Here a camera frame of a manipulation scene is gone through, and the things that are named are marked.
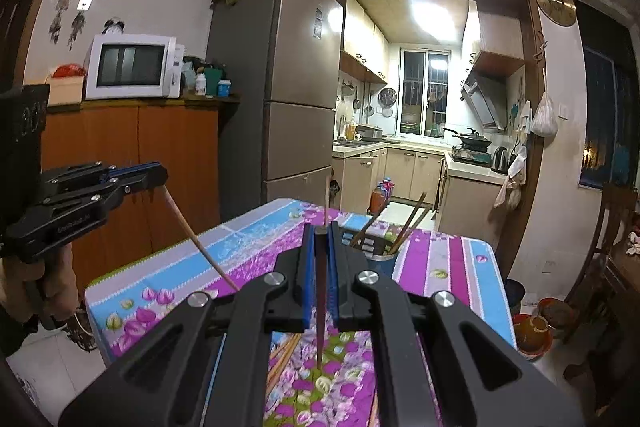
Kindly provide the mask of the person's left hand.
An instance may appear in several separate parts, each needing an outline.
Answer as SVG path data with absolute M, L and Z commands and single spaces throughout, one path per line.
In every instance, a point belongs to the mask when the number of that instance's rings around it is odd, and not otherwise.
M 49 262 L 28 265 L 17 258 L 2 259 L 1 306 L 21 323 L 33 315 L 68 320 L 79 307 L 72 245 L 58 248 Z

